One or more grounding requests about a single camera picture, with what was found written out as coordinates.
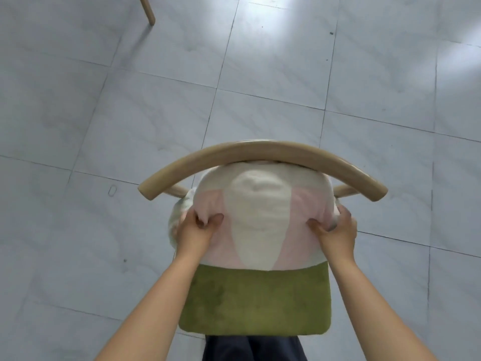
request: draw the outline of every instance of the plush pillow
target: plush pillow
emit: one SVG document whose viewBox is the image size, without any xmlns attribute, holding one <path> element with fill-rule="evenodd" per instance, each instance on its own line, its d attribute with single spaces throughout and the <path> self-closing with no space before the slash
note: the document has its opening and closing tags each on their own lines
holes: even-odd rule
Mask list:
<svg viewBox="0 0 481 361">
<path fill-rule="evenodd" d="M 329 229 L 339 215 L 328 176 L 275 162 L 209 170 L 174 207 L 171 231 L 192 204 L 203 222 L 224 214 L 201 261 L 224 268 L 288 270 L 320 264 L 326 258 L 306 221 L 315 218 Z M 171 243 L 175 246 L 172 235 Z"/>
</svg>

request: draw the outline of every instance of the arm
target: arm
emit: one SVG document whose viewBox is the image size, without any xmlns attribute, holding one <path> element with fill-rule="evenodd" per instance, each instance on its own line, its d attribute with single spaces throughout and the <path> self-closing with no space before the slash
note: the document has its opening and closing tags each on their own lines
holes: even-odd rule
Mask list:
<svg viewBox="0 0 481 361">
<path fill-rule="evenodd" d="M 199 262 L 222 222 L 216 215 L 200 228 L 189 210 L 177 231 L 177 255 L 95 359 L 165 360 Z"/>
<path fill-rule="evenodd" d="M 435 356 L 394 312 L 354 260 L 357 222 L 343 206 L 331 232 L 310 219 L 368 361 L 436 361 Z"/>
</svg>

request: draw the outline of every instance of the curved wooden backrest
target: curved wooden backrest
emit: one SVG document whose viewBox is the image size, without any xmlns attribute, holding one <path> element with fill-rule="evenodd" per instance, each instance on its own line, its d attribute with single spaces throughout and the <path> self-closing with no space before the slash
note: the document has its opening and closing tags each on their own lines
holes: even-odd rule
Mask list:
<svg viewBox="0 0 481 361">
<path fill-rule="evenodd" d="M 334 188 L 336 197 L 360 193 L 377 201 L 388 192 L 381 182 L 328 151 L 306 144 L 264 139 L 222 143 L 191 153 L 154 173 L 139 185 L 139 191 L 148 200 L 161 193 L 184 197 L 188 189 L 177 182 L 212 167 L 242 161 L 279 161 L 323 172 L 346 184 Z"/>
</svg>

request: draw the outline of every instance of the person's left arm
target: person's left arm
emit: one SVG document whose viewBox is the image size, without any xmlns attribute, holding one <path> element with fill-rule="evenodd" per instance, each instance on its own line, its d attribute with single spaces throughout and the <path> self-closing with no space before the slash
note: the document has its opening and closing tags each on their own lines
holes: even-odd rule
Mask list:
<svg viewBox="0 0 481 361">
<path fill-rule="evenodd" d="M 96 361 L 165 360 L 199 262 L 223 219 L 202 227 L 191 209 L 177 229 L 177 255 L 125 319 Z"/>
</svg>

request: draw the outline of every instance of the navy blue pants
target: navy blue pants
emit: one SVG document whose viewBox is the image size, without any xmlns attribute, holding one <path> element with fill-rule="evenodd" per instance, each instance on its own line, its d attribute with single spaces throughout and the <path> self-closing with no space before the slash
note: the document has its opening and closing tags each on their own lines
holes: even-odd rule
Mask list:
<svg viewBox="0 0 481 361">
<path fill-rule="evenodd" d="M 202 361 L 307 361 L 298 337 L 205 337 Z"/>
</svg>

